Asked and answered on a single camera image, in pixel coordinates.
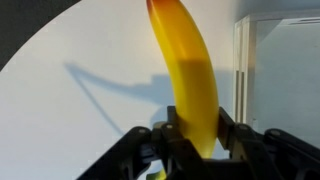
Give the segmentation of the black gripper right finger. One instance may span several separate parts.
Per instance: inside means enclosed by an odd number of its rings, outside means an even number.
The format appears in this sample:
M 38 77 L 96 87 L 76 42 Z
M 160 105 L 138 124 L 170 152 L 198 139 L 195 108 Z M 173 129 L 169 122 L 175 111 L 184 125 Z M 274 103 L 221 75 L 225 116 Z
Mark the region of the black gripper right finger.
M 225 150 L 231 149 L 231 136 L 235 122 L 223 107 L 219 108 L 218 140 Z

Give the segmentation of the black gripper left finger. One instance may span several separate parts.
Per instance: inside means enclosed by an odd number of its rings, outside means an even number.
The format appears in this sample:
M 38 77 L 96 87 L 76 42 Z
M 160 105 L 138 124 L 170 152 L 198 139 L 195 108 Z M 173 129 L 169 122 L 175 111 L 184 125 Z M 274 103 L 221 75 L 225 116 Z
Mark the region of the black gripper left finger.
M 176 111 L 175 106 L 168 106 L 167 107 L 167 122 L 166 129 L 170 132 L 178 132 L 180 133 L 179 129 L 179 116 Z

